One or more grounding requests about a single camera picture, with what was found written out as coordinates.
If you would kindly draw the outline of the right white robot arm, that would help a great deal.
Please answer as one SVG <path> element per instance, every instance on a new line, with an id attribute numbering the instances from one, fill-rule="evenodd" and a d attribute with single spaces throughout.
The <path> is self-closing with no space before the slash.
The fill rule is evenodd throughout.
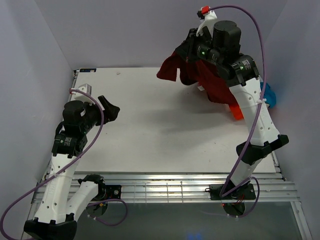
<path id="1" fill-rule="evenodd" d="M 273 151 L 289 143 L 287 135 L 280 134 L 263 100 L 261 76 L 254 59 L 240 52 L 241 29 L 230 20 L 218 21 L 213 33 L 204 28 L 201 35 L 191 28 L 186 39 L 176 48 L 183 60 L 203 60 L 216 67 L 242 112 L 249 135 L 247 141 L 236 147 L 238 159 L 222 188 L 222 192 L 237 199 L 261 162 Z"/>

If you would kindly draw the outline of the dark red t shirt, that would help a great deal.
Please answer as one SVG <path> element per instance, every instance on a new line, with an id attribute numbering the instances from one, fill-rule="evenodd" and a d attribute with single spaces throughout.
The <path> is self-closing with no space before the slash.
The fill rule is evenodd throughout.
<path id="1" fill-rule="evenodd" d="M 238 104 L 225 81 L 218 77 L 217 69 L 213 64 L 202 60 L 186 62 L 174 52 L 162 63 L 156 77 L 175 82 L 177 71 L 179 71 L 179 79 L 183 85 L 190 86 L 198 83 L 204 88 L 211 102 L 227 105 Z"/>

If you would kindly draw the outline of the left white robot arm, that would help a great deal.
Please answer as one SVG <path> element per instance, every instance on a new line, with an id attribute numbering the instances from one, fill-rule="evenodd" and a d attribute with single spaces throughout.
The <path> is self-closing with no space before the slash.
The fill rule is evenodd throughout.
<path id="1" fill-rule="evenodd" d="M 103 110 L 88 100 L 75 98 L 64 105 L 63 121 L 56 128 L 48 183 L 33 219 L 24 224 L 24 232 L 36 240 L 74 239 L 78 219 L 93 199 L 106 195 L 103 178 L 93 174 L 79 181 L 80 188 L 68 198 L 78 158 L 88 142 L 87 134 L 95 126 L 115 121 L 120 108 L 103 95 L 98 97 Z"/>

